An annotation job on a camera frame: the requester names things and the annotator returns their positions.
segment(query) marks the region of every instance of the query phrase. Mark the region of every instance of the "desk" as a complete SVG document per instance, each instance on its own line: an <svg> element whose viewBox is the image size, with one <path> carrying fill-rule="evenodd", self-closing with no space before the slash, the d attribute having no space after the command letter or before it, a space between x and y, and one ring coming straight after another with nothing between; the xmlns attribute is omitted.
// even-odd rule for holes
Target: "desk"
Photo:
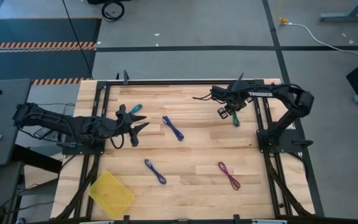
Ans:
<svg viewBox="0 0 358 224"><path fill-rule="evenodd" d="M62 162L30 149L15 145L17 128L13 125L13 115L18 104L27 102L31 80L0 81L0 206L16 193L22 162L31 166L58 173ZM11 211L14 198L5 204L6 211ZM4 223L11 223L12 215L6 215Z"/></svg>
<svg viewBox="0 0 358 224"><path fill-rule="evenodd" d="M280 80L265 80L265 83L272 82L280 83ZM96 83L81 82L74 116L91 115ZM125 104L129 111L141 103L143 109L137 114L147 116L147 119L139 124L150 122L139 134L138 147L131 147L126 139L122 149L114 149L106 141L106 151L100 157L98 176L109 171L135 195L125 212L131 220L232 219L233 214L239 214L241 218L274 217L264 157L259 152L255 134L258 125L253 103L238 112L241 126L235 128L231 118L223 120L219 117L216 110L221 105L217 102L191 98L207 95L210 88L210 84L141 85L140 82L111 87L108 118L115 118L115 111L121 104ZM276 121L287 109L278 100L269 99L269 103ZM185 139L182 142L163 124L163 115L167 115L183 133ZM146 168L144 159L150 159L165 176L166 185L159 184ZM223 161L241 183L239 191L232 189L227 177L219 170L219 161ZM76 156L61 171L51 217L56 217L77 191L82 162L83 156ZM288 154L282 154L282 164L288 188L313 213L303 164ZM87 200L86 192L81 216L85 215ZM91 218L110 219L96 203Z"/></svg>
<svg viewBox="0 0 358 224"><path fill-rule="evenodd" d="M15 145L17 128L13 126L12 117L16 112L16 105L27 102L31 87L31 80L0 81L0 165L11 160Z"/></svg>

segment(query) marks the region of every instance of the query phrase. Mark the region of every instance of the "black metal frame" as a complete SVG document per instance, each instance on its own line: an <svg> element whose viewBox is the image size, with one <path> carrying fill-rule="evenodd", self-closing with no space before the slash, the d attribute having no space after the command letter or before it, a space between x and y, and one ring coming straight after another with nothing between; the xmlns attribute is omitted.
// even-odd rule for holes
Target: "black metal frame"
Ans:
<svg viewBox="0 0 358 224"><path fill-rule="evenodd" d="M93 104L93 110L92 115L95 116L98 111L98 105L99 105L99 96L101 94L101 90L105 89L104 92L104 100L103 100L103 106L102 106L102 113L101 116L106 117L107 114L107 107L108 107L108 101L109 101L109 92L110 88L114 85L228 85L231 84L234 81L234 79L227 79L227 80L129 80L129 77L124 76L123 80L114 80L114 81L98 81L98 84L96 85L96 94L94 98L94 104ZM259 84L263 83L263 80L245 80L246 82L249 82L250 84ZM267 99L263 98L263 104L264 104L264 110L266 113L266 119L268 124L272 122L272 116L270 113L270 107ZM260 130L263 130L263 120L261 115L261 110L259 106L259 101L257 98L254 98L254 106L255 106L255 113L257 117L258 127ZM358 223L358 220L346 220L346 219L337 219L337 218L324 218L323 215L319 215L319 217L316 216L309 216L310 214L303 209L303 207L296 201L296 198L292 195L292 193L289 191L289 189L286 186L285 183L285 177L283 172L283 167L281 163L280 153L276 152L274 153L274 159L276 163L277 170L273 167L270 153L265 152L264 159L265 159L265 165L267 170L267 176L268 176L268 184L270 188L270 194L272 197L272 205L273 205L273 211L275 214L276 219L281 220L288 220L289 223L303 223L304 221L307 221L309 223ZM96 180L98 166L99 166L99 159L100 156L96 155L94 156L93 165L91 168L91 171L88 172L88 164L89 164L89 156L84 156L83 161L83 167L81 170L81 176L80 176L80 186L78 189L77 194L75 195L74 199L72 201L76 201L75 206L75 212L74 212L74 218L66 218L61 219L58 217L57 219L51 219L47 222L40 222L41 223L79 223L79 222L87 222L91 220L91 212L93 208L93 200L88 197L88 203L86 206L86 216L85 217L79 217L80 211L81 211L81 196L82 194L79 194L79 192L83 192L85 188L88 186L89 183L93 183ZM313 168L311 167L311 162L309 157L299 157L297 158L301 159L301 161L304 163L305 171L306 171L306 179L309 184L316 185L316 181L314 179L313 174ZM285 208L286 215L280 214L280 205L278 204L278 198L277 198L277 192L275 189L275 184L277 184L283 194L283 206ZM311 197L314 205L315 210L322 210L321 201L319 198L314 198L313 196L319 195L318 190L314 189L316 192L311 191ZM300 217L294 217L292 216L292 207L297 211L298 214L300 214ZM125 216L123 220L115 220L115 223L123 223L128 224L130 223L139 223L139 224L146 224L146 223L255 223L256 220L250 220L250 219L240 219L239 215L234 215L234 218L231 220L134 220L129 221L129 216Z"/></svg>
<svg viewBox="0 0 358 224"><path fill-rule="evenodd" d="M234 80L232 79L228 79L228 80L129 80L129 77L127 75L127 73L124 72L124 81L122 80L114 80L114 81L100 81L97 84L97 90L96 90L96 95L95 95L95 102L94 102L94 108L93 108L93 113L92 115L96 115L97 109L98 109L98 102L99 102L99 96L100 96L100 92L102 88L105 88L105 94L104 94L104 100L103 100L103 108L102 108L102 113L101 116L105 117L106 116L106 112L107 112L107 106L108 106L108 101L109 101L109 92L112 86L114 85L228 85L231 84ZM262 84L264 83L264 80L246 80L247 82L249 82L249 84ZM255 105L255 111L257 114L257 121L258 121L258 127L260 130L263 130L263 121L262 121L262 115L260 113L260 106L259 106L259 101L257 100L257 98L254 98L254 105ZM272 122L272 116L270 113L270 107L269 107L269 103L267 101L267 99L263 99L264 102L264 109L265 109L265 113L266 113L266 119L268 124L270 124ZM99 163L99 156L95 156L95 159L97 161L94 161L97 163ZM268 182L269 182L269 187L270 187L270 194L272 197L272 205L273 205L273 211L275 214L275 217L278 217L280 215L280 205L278 204L278 198L277 198L277 192L275 189L275 179L272 175L272 171L269 171L269 169L271 169L273 167L272 162L270 160L270 154L268 152L264 153L264 159L265 159L265 165L266 165L266 169L267 169L267 174L268 174ZM277 168L277 175L278 178L276 180L279 181L280 183L278 183L278 186L282 189L282 194L283 194L283 204L285 207L285 213L286 215L292 215L292 209L291 209L291 201L289 199L289 197L292 199L293 202L293 207L295 209L298 209L298 212L301 211L303 208L300 206L300 204L296 201L296 199L294 198L294 196L290 193L290 191L287 188L287 185L285 183L285 177L284 177L284 171L283 171L283 167L282 167L282 163L281 163L281 158L279 153L274 153L274 159L275 159L275 163L276 163L276 168ZM87 156L85 156L84 158L84 164L83 164L83 170L81 171L81 179L80 179L80 185L84 182L85 180L85 173L88 170L88 161L89 161L89 156L87 159ZM92 210L92 199L89 198L88 199L88 205L86 208L87 211L87 217L90 218L91 215L91 210ZM76 215L80 214L80 208L81 208L81 203L78 203L77 207L76 207L76 212L75 212L75 217L78 217Z"/></svg>

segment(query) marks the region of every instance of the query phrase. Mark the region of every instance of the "orange and black hazard stripe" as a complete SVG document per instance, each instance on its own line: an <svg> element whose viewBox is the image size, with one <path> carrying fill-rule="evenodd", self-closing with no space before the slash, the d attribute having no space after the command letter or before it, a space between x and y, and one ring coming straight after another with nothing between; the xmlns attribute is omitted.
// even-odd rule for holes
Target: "orange and black hazard stripe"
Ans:
<svg viewBox="0 0 358 224"><path fill-rule="evenodd" d="M80 42L81 48L96 49L94 42ZM60 48L78 48L77 42L0 42L0 49L60 49Z"/></svg>
<svg viewBox="0 0 358 224"><path fill-rule="evenodd" d="M92 47L83 47L83 50L96 50ZM54 52L54 51L70 51L70 50L80 50L79 47L69 47L69 48L60 48L60 49L11 49L11 50L0 50L0 53L20 53L20 52Z"/></svg>
<svg viewBox="0 0 358 224"><path fill-rule="evenodd" d="M82 80L91 80L90 78L47 78L32 80L33 85L64 85L78 84Z"/></svg>

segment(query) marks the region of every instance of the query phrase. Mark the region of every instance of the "white cable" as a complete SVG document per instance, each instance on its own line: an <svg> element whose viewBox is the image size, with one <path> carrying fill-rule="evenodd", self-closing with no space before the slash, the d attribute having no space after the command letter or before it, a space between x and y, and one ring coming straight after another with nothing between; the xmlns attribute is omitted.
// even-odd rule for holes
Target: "white cable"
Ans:
<svg viewBox="0 0 358 224"><path fill-rule="evenodd" d="M323 45L325 45L325 46L327 46L327 47L330 47L330 48L332 48L332 49L341 51L341 52L348 52L348 53L352 53L352 54L355 54L355 55L358 56L358 53L357 53L357 52L354 52L354 51L351 51L351 50L342 50L342 49L333 47L333 46L331 46L331 45L329 45L329 44L326 44L326 43L324 43L324 42L318 40L316 37L314 37L314 35L313 35L313 34L311 33L311 31L309 30L309 28L307 28L307 27L304 26L304 25L301 25L301 24L293 24L293 23L291 23L291 22L289 22L289 23L284 23L284 25L303 27L303 28L305 28L307 31L309 31L309 34L311 35L311 37L314 38L314 40L317 41L318 43L323 44Z"/></svg>

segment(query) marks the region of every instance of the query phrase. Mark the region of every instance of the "wire bundle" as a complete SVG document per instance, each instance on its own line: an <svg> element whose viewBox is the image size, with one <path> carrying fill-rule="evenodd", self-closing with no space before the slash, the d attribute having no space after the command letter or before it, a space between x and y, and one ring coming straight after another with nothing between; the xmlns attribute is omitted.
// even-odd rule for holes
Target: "wire bundle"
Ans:
<svg viewBox="0 0 358 224"><path fill-rule="evenodd" d="M113 4L117 4L120 8L121 8L121 13L118 15L118 16L113 16L112 14L115 13L115 12L112 12L111 14L106 12L106 8L109 6L109 5L113 5ZM102 7L102 16L103 16L103 19L105 21L108 21L108 22L116 22L118 19L120 19L125 13L125 8L124 8L124 5L119 2L119 1L109 1L107 2L106 4L103 5Z"/></svg>
<svg viewBox="0 0 358 224"><path fill-rule="evenodd" d="M173 133L175 133L179 141L182 141L185 138L182 133L174 127L174 125L167 116L162 116L162 120L164 124L168 125L172 129Z"/></svg>
<svg viewBox="0 0 358 224"><path fill-rule="evenodd" d="M233 187L234 190L239 190L241 185L240 183L232 176L229 174L229 171L227 171L226 166L224 165L223 162L219 162L218 163L219 168L227 175L227 177L230 180L230 184Z"/></svg>
<svg viewBox="0 0 358 224"><path fill-rule="evenodd" d="M148 159L145 159L144 160L144 164L146 164L146 166L151 170L153 171L153 173L157 176L158 178L158 181L161 183L161 184L167 184L167 180L165 179L165 177L163 177L161 174L159 174L153 167L153 164L148 160Z"/></svg>

